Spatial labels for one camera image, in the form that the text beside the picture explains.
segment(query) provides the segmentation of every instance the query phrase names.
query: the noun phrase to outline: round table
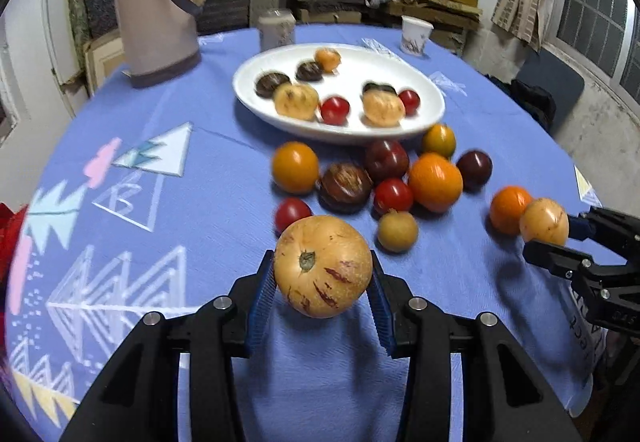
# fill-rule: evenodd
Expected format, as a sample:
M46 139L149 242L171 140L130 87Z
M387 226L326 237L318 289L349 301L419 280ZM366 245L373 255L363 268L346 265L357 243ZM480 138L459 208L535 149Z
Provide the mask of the round table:
M415 58L401 53L397 30L299 26L296 38L356 45L373 38L425 74L465 85L444 89L444 120L457 136L456 157L470 148L490 154L491 180L439 218L419 215L409 253L378 257L414 295L447 313L498 314L562 403L584 400L599 340L568 283L526 265L521 239L494 238L485 226L492 195L507 184L553 198L571 214L587 210L569 156L511 99L433 43ZM162 85L135 90L114 73L69 126L31 202L8 292L8 351L14 397L44 442L58 440L143 313L195 311L255 272L276 242L273 210L282 195L271 186L270 159L293 137L251 114L231 85L258 53L257 32L200 42L202 63ZM322 165L362 157L361 149L309 144ZM315 197L306 201L323 212ZM373 245L368 208L346 220ZM600 263L618 261L589 242L568 245ZM462 375L453 359L451 440L459 441ZM313 320L276 293L260 350L234 360L246 438L299 441L313 432L314 442L395 440L407 368L380 347L366 296L336 318ZM181 378L181 419L186 386ZM188 440L186 421L180 433Z

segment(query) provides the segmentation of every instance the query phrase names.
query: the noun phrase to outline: red cherry tomato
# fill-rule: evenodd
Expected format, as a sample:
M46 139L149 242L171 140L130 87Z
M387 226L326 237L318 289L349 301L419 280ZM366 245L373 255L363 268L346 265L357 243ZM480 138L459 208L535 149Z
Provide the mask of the red cherry tomato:
M320 106L320 115L325 124L340 126L347 120L350 109L351 107L347 99L333 96L322 103L322 106Z
M391 209L408 211L414 205L414 194L399 178L388 178L376 187L373 207L381 215Z
M313 213L309 206L299 198L285 198L276 209L274 216L276 232L282 234L293 222L311 215Z
M420 96L413 90L406 89L398 94L398 97L404 104L404 110L408 117L415 115L418 106L420 106Z

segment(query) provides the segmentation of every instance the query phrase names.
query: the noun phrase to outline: white cup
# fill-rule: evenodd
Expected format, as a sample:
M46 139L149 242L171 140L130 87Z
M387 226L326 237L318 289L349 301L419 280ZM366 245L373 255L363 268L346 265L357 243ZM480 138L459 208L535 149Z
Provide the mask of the white cup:
M402 41L400 48L407 54L421 56L429 40L433 25L423 19L402 16Z

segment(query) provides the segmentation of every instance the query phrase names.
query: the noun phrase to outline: red cloth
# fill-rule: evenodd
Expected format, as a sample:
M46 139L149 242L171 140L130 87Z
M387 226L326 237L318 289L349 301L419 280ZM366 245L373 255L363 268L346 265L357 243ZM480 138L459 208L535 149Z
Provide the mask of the red cloth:
M15 247L20 238L20 230L24 215L27 213L27 206L24 206L15 215L4 204L0 204L0 283L4 283L9 275L9 267L14 258ZM4 307L0 306L0 359L4 356Z
M24 206L4 224L0 222L0 281L4 280L5 275L9 272L26 212L27 207Z

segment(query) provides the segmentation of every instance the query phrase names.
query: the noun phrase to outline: glass jar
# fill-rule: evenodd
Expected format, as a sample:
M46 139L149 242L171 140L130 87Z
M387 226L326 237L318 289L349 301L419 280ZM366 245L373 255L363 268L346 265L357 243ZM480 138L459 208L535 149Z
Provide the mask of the glass jar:
M258 18L260 52L293 45L296 42L296 18L288 8L273 8Z

